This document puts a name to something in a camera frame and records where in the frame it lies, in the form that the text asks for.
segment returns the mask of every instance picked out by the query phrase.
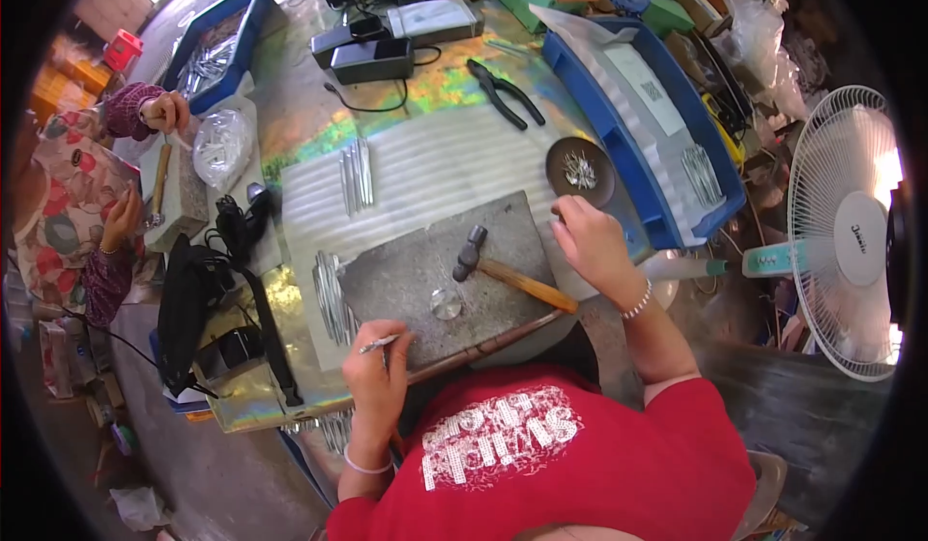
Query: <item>wooden hammer handle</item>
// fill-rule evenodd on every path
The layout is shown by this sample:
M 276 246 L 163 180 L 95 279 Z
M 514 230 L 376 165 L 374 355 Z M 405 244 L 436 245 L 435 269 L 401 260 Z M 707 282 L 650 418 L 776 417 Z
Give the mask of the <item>wooden hammer handle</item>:
M 508 283 L 516 289 L 528 293 L 532 297 L 537 297 L 542 302 L 549 303 L 549 305 L 553 305 L 568 314 L 575 314 L 577 308 L 580 306 L 574 298 L 555 290 L 550 285 L 545 285 L 540 281 L 528 278 L 512 267 L 504 265 L 499 261 L 481 259 L 477 264 L 477 269 L 494 279 L 499 279 L 503 283 Z
M 161 199 L 164 197 L 164 179 L 168 175 L 168 161 L 171 159 L 171 145 L 161 147 L 158 155 L 158 174 L 155 176 L 155 192 L 151 195 L 151 212 L 161 212 Z

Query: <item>electric fan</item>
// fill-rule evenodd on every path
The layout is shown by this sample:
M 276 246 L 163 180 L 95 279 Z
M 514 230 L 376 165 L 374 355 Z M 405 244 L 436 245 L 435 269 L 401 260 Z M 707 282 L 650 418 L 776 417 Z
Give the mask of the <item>electric fan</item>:
M 753 278 L 792 273 L 819 348 L 858 380 L 881 380 L 895 369 L 886 221 L 901 179 L 883 96 L 855 85 L 832 92 L 796 144 L 789 242 L 749 249 L 741 265 Z

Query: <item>white bangle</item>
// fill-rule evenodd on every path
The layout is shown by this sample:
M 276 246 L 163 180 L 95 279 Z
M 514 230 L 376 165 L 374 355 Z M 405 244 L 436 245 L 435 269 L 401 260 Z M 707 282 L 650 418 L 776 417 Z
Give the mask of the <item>white bangle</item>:
M 651 299 L 651 292 L 653 290 L 653 285 L 651 283 L 651 280 L 645 279 L 645 281 L 648 282 L 648 288 L 644 292 L 644 297 L 641 298 L 641 301 L 638 302 L 638 305 L 636 305 L 633 310 L 629 312 L 620 313 L 619 316 L 621 317 L 621 319 L 626 320 L 626 321 L 629 319 L 634 319 L 635 317 L 638 317 L 638 314 L 644 311 L 645 305 L 647 305 L 648 301 Z
M 342 451 L 342 456 L 345 457 L 345 462 L 348 463 L 348 466 L 349 466 L 349 467 L 351 467 L 351 468 L 357 470 L 358 472 L 363 472 L 363 473 L 365 473 L 365 474 L 382 474 L 382 473 L 384 473 L 384 472 L 390 470 L 391 468 L 393 468 L 393 463 L 392 463 L 392 462 L 388 463 L 387 466 L 385 466 L 385 467 L 383 467 L 383 468 L 378 468 L 377 470 L 368 470 L 367 468 L 362 468 L 362 467 L 360 467 L 360 466 L 354 464 L 354 462 L 352 462 L 351 458 L 348 457 L 348 444 L 345 444 L 345 449 L 344 449 L 344 451 Z

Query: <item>woman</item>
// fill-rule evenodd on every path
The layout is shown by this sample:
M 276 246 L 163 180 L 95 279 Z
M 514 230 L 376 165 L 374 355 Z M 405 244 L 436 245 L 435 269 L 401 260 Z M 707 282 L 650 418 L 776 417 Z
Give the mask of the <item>woman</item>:
M 755 478 L 722 399 L 632 265 L 620 224 L 579 197 L 553 210 L 567 260 L 622 314 L 644 412 L 599 392 L 595 354 L 574 338 L 565 357 L 546 352 L 447 382 L 405 439 L 394 475 L 388 442 L 409 408 L 413 335 L 402 322 L 365 323 L 342 367 L 355 412 L 332 541 L 731 538 Z M 382 348 L 358 349 L 390 334 L 403 335 L 387 371 Z M 592 370 L 572 365 L 584 349 Z
M 141 141 L 182 132 L 190 110 L 177 92 L 132 83 L 108 100 L 53 116 L 42 133 L 27 112 L 9 170 L 13 186 L 17 266 L 44 303 L 84 313 L 107 326 L 128 294 L 143 250 L 144 205 L 138 170 L 97 142 L 105 136 Z

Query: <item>black handle pliers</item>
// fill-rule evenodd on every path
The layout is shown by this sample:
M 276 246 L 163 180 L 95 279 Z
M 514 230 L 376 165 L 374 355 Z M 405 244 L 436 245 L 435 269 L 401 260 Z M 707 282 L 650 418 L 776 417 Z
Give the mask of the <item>black handle pliers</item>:
M 514 86 L 513 84 L 503 80 L 502 78 L 497 78 L 490 73 L 485 66 L 479 61 L 474 59 L 467 60 L 467 69 L 470 71 L 470 74 L 477 79 L 477 82 L 480 83 L 480 87 L 483 92 L 486 93 L 487 97 L 490 98 L 490 104 L 493 104 L 495 108 L 499 111 L 500 114 L 506 117 L 507 120 L 512 122 L 512 125 L 518 128 L 519 130 L 525 130 L 528 128 L 528 124 L 525 123 L 525 120 L 518 117 L 515 112 L 509 109 L 509 106 L 506 106 L 506 103 L 503 102 L 503 99 L 499 97 L 499 94 L 496 93 L 496 90 L 506 90 L 525 106 L 525 109 L 528 110 L 528 113 L 538 122 L 539 126 L 545 125 L 545 117 L 541 115 L 541 112 L 538 111 L 538 108 L 535 107 L 535 104 L 532 104 L 532 100 L 528 99 L 528 96 L 525 95 L 525 92 Z

